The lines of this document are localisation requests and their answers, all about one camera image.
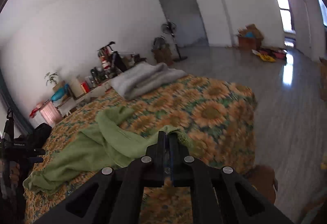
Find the folded blanket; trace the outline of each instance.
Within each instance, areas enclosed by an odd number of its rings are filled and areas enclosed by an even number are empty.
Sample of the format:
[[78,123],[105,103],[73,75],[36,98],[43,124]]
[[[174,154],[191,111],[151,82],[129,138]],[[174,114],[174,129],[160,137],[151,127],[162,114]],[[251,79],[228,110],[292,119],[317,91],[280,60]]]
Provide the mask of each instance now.
[[[76,139],[43,170],[33,171],[23,186],[35,193],[43,191],[52,195],[65,181],[83,171],[98,171],[116,165],[126,167],[132,160],[144,156],[147,147],[157,143],[158,132],[146,139],[119,128],[117,125],[133,112],[127,107],[116,107],[98,113],[96,124],[79,131]],[[160,130],[167,134],[176,132],[181,143],[192,146],[186,134],[179,129],[167,125]]]
[[132,100],[186,75],[182,70],[168,68],[165,63],[156,66],[140,63],[113,78],[111,86],[125,100]]

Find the silver screw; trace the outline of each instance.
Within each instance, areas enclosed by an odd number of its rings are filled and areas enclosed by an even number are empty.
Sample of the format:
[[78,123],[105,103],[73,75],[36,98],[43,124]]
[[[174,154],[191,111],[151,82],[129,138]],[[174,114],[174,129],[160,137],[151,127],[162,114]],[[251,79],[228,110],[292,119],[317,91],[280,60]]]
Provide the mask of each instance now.
[[112,168],[110,167],[104,167],[102,170],[101,170],[102,174],[104,175],[109,175],[112,173]]
[[194,161],[194,157],[192,157],[192,156],[186,156],[184,158],[184,161],[187,162],[187,163],[192,163]]
[[149,163],[149,162],[151,162],[151,160],[152,160],[152,158],[149,157],[149,156],[144,156],[144,157],[141,158],[141,161],[143,163]]
[[226,174],[231,174],[233,172],[233,168],[229,166],[223,167],[223,172]]

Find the gray floor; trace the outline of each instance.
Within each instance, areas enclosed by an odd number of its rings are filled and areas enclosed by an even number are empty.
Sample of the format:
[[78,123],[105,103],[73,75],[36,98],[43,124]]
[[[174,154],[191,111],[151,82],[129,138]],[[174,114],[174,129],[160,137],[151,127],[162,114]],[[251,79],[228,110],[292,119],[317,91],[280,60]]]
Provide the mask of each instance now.
[[320,170],[327,151],[327,108],[319,98],[318,64],[295,50],[289,52],[294,63],[287,66],[220,47],[187,47],[181,53],[189,58],[175,68],[252,88],[258,100],[256,163],[274,168],[275,205],[297,222],[310,197],[327,184],[327,172]]

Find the sunflower print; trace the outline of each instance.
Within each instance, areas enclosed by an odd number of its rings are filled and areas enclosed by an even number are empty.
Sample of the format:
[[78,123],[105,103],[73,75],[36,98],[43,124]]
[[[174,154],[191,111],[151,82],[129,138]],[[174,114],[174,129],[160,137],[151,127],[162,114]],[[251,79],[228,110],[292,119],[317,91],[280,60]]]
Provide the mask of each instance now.
[[[163,85],[135,100],[125,101],[114,89],[103,97],[77,109],[57,124],[46,141],[45,162],[35,164],[42,170],[56,153],[72,142],[77,132],[94,123],[96,114],[107,107],[125,105],[135,110],[120,127],[143,137],[166,124],[181,127],[193,141],[191,155],[209,166],[230,165],[246,173],[254,164],[255,137],[253,112],[256,107],[251,89],[205,77],[187,75]],[[30,224],[60,203],[96,172],[83,172],[47,196],[26,190],[25,223]],[[192,223],[190,188],[145,188],[140,212],[141,224]]]

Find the green garment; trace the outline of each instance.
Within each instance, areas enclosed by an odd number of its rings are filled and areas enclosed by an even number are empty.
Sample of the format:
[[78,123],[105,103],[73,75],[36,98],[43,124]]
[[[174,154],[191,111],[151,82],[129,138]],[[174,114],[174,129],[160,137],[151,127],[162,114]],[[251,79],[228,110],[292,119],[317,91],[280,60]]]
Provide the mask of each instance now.
[[[98,171],[115,165],[126,167],[132,160],[144,156],[147,147],[157,143],[158,131],[146,139],[119,128],[118,125],[133,113],[134,110],[127,107],[99,112],[96,124],[80,130],[76,139],[43,170],[33,171],[23,186],[35,193],[43,191],[52,195],[65,181],[72,180],[83,171]],[[181,130],[169,125],[160,130],[167,134],[176,132],[181,143],[192,146]]]

